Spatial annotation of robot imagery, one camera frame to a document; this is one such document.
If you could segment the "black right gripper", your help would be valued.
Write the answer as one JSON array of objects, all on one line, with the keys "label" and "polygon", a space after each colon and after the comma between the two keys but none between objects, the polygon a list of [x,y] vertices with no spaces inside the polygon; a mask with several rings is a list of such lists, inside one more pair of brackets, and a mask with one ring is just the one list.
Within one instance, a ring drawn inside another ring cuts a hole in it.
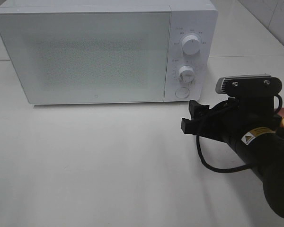
[{"label": "black right gripper", "polygon": [[189,101],[191,116],[204,116],[200,120],[181,119],[181,130],[184,134],[196,135],[217,141],[230,142],[241,138],[249,130],[266,127],[275,130],[281,123],[278,112],[282,107],[282,99],[277,98],[275,108],[273,98],[241,98],[228,99],[219,103],[208,113],[208,105],[201,105],[195,100]]}]

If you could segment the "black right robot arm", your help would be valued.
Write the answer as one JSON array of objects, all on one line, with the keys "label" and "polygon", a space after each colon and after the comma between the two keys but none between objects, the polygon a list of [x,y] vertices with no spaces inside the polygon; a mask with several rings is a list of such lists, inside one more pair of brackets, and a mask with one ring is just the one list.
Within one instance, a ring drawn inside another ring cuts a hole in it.
[{"label": "black right robot arm", "polygon": [[262,181],[270,208],[284,218],[284,137],[278,132],[281,117],[274,111],[274,99],[229,98],[214,107],[191,100],[188,109],[190,119],[181,122],[184,134],[224,142],[244,162],[238,167],[214,167],[206,162],[197,142],[202,164],[217,173],[251,169]]}]

